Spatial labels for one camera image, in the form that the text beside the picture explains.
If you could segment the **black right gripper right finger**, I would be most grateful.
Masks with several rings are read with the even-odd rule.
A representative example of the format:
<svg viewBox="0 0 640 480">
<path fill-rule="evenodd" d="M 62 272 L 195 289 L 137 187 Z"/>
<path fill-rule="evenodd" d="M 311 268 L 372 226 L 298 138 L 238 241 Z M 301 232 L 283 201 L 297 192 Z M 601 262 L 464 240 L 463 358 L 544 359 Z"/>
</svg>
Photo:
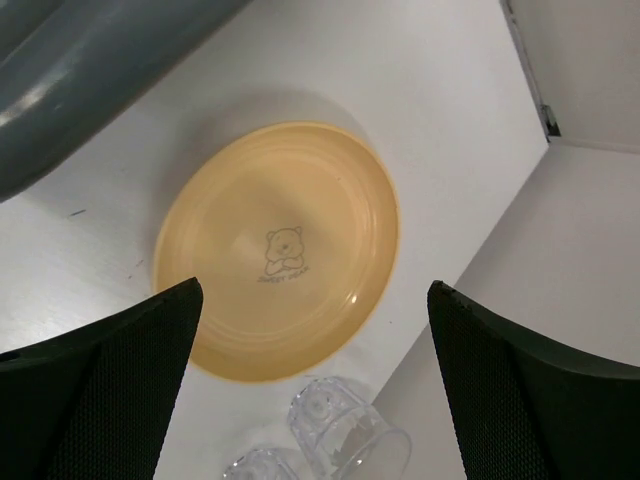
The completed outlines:
<svg viewBox="0 0 640 480">
<path fill-rule="evenodd" d="M 427 309 L 467 478 L 638 478 L 638 367 L 534 332 L 442 281 Z"/>
</svg>

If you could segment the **grey plastic bin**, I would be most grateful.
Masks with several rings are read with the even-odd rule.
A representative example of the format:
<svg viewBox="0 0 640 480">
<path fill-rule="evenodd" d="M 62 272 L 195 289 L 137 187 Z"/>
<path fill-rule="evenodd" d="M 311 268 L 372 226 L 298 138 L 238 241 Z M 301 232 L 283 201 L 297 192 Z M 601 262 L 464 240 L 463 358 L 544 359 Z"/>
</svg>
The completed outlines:
<svg viewBox="0 0 640 480">
<path fill-rule="evenodd" d="M 56 169 L 246 5 L 2 2 L 1 198 Z"/>
</svg>

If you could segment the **yellow bear plate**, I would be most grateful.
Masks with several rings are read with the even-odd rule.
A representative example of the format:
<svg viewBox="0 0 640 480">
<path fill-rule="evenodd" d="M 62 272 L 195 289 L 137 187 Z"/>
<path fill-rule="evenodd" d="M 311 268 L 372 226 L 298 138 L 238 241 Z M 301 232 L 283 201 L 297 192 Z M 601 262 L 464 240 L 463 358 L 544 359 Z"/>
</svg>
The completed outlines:
<svg viewBox="0 0 640 480">
<path fill-rule="evenodd" d="M 375 151 L 331 124 L 284 122 L 234 140 L 186 182 L 159 230 L 152 283 L 199 281 L 194 365 L 275 382 L 357 335 L 399 243 L 399 202 Z"/>
</svg>

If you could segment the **aluminium table edge rail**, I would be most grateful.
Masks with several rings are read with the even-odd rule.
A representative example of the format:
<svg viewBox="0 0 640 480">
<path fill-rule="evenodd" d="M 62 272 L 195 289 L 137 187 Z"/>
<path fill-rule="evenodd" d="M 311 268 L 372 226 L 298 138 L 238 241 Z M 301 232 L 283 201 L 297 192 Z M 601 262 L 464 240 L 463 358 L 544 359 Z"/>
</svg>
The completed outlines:
<svg viewBox="0 0 640 480">
<path fill-rule="evenodd" d="M 509 1 L 536 86 L 567 144 L 639 151 L 639 3 Z"/>
</svg>

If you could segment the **clear plastic cup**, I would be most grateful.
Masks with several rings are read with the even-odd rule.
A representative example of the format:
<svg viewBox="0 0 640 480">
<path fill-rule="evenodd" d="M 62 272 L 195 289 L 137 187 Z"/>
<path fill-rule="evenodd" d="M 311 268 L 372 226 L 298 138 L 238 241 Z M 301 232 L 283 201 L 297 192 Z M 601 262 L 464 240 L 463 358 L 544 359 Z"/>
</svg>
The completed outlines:
<svg viewBox="0 0 640 480">
<path fill-rule="evenodd" d="M 247 451 L 232 461 L 221 475 L 234 480 L 303 480 L 312 479 L 303 455 L 292 448 L 264 447 Z"/>
<path fill-rule="evenodd" d="M 407 432 L 339 377 L 297 393 L 287 423 L 316 479 L 400 479 L 412 453 Z"/>
</svg>

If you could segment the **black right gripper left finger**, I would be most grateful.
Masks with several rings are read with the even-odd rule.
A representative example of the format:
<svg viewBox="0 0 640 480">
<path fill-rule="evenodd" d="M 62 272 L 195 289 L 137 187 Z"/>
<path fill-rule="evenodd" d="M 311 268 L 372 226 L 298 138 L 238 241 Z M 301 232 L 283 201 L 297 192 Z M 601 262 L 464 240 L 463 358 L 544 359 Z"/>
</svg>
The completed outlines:
<svg viewBox="0 0 640 480">
<path fill-rule="evenodd" d="M 153 478 L 202 306 L 191 278 L 3 353 L 2 478 Z"/>
</svg>

